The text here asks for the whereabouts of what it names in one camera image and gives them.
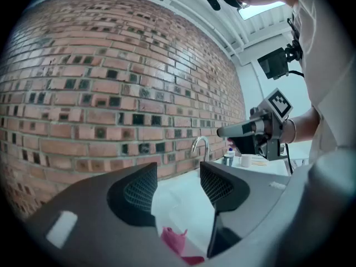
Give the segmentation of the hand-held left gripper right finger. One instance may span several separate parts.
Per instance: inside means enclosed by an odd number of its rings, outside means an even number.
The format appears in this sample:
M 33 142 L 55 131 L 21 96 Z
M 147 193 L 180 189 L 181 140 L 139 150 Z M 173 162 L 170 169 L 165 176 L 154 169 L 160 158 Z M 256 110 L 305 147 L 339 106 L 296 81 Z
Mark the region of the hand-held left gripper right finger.
M 289 180 L 289 176 L 201 162 L 200 185 L 214 208 L 208 258 L 247 237 L 275 206 Z

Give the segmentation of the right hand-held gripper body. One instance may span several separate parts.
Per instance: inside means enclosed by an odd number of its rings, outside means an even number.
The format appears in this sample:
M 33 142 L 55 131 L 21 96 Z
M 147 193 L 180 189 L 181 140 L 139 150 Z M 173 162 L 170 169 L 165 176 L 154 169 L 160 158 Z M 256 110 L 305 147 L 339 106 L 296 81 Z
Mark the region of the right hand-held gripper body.
M 241 154 L 259 155 L 269 161 L 278 160 L 283 122 L 293 107 L 285 95 L 276 88 L 257 106 L 250 109 L 254 134 L 245 137 L 229 137 Z

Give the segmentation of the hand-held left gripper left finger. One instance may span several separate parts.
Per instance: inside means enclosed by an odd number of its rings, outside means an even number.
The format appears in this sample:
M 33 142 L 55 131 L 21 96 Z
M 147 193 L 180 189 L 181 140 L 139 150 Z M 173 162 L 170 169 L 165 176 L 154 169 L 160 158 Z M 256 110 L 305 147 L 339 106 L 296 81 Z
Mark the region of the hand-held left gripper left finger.
M 90 177 L 57 194 L 25 226 L 62 267 L 181 267 L 158 236 L 156 189 L 154 162 Z

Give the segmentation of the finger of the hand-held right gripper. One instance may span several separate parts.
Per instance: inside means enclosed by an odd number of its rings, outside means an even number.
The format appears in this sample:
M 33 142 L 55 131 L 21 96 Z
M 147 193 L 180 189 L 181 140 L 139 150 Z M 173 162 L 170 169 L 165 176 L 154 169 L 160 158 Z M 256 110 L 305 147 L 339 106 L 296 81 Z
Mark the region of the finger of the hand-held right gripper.
M 229 126 L 224 126 L 216 131 L 219 137 L 245 137 L 253 135 L 255 132 L 251 122 L 242 122 Z

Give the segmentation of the chrome faucet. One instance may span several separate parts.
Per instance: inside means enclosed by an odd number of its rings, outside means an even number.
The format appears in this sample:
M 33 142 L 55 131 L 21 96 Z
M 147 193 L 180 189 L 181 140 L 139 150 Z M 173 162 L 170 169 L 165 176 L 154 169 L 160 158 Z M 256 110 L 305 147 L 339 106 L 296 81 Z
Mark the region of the chrome faucet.
M 205 145 L 204 161 L 207 162 L 207 161 L 209 161 L 209 155 L 210 155 L 210 144 L 209 144 L 209 140 L 207 137 L 198 136 L 197 138 L 195 138 L 191 145 L 191 153 L 195 153 L 200 141 L 204 142 L 204 145 Z

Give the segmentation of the pink cloth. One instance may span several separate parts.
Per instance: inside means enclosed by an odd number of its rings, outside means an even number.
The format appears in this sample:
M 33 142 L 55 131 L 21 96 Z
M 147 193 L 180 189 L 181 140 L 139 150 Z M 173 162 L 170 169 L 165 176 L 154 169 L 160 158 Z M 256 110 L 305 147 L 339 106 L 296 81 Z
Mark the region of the pink cloth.
M 160 239 L 185 263 L 190 266 L 201 264 L 205 261 L 203 256 L 183 256 L 187 231 L 188 229 L 181 234 L 177 234 L 171 227 L 163 227 Z

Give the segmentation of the person's right forearm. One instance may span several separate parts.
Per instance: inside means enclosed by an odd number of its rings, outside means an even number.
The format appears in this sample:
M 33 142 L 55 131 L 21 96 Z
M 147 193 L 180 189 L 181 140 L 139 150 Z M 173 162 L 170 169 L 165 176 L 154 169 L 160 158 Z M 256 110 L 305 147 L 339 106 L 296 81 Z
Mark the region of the person's right forearm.
M 280 142 L 290 144 L 312 140 L 319 126 L 320 117 L 317 110 L 311 107 L 305 114 L 285 120 Z

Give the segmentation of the white mug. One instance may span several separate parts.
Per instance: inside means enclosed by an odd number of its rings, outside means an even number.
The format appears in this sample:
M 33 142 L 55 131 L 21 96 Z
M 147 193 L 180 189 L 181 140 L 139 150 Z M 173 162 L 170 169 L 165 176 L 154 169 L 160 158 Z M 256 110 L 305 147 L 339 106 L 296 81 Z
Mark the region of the white mug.
M 248 168 L 252 165 L 252 158 L 251 154 L 242 154 L 240 156 L 239 164 L 241 167 Z

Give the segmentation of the white sink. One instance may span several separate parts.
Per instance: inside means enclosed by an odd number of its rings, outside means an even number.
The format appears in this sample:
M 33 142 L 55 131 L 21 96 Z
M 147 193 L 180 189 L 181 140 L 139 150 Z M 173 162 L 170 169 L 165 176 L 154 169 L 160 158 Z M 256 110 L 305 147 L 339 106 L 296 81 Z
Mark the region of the white sink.
M 152 214 L 159 238 L 163 227 L 171 227 L 177 234 L 188 229 L 183 256 L 207 257 L 214 212 L 200 186 L 199 169 L 159 181 Z

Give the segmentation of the black chest-mounted screen device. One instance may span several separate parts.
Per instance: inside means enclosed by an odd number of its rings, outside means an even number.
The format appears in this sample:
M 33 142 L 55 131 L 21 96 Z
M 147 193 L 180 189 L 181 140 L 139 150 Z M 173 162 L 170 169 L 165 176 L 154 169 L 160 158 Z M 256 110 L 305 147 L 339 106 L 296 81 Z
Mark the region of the black chest-mounted screen device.
M 289 74 L 285 50 L 280 47 L 257 59 L 267 79 L 277 80 Z

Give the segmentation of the person's beige shirt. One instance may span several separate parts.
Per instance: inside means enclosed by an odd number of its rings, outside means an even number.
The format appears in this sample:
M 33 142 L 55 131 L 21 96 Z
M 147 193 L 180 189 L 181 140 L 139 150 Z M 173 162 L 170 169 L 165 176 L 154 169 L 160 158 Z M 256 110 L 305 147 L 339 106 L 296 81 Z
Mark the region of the person's beige shirt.
M 356 146 L 356 48 L 326 0 L 298 0 L 293 13 L 304 80 L 320 117 L 309 154 L 314 162 L 337 147 Z

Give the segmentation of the ceiling skylight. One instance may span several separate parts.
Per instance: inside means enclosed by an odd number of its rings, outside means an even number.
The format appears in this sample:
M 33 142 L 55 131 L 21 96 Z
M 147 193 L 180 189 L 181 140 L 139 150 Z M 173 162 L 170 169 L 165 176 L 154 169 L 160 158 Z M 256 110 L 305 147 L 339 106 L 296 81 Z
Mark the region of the ceiling skylight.
M 256 15 L 259 15 L 263 12 L 269 11 L 271 9 L 284 6 L 285 4 L 283 2 L 275 2 L 272 4 L 267 4 L 267 5 L 262 5 L 262 6 L 248 6 L 247 4 L 244 4 L 244 7 L 238 10 L 239 15 L 241 18 L 246 21 L 247 19 L 250 19 Z

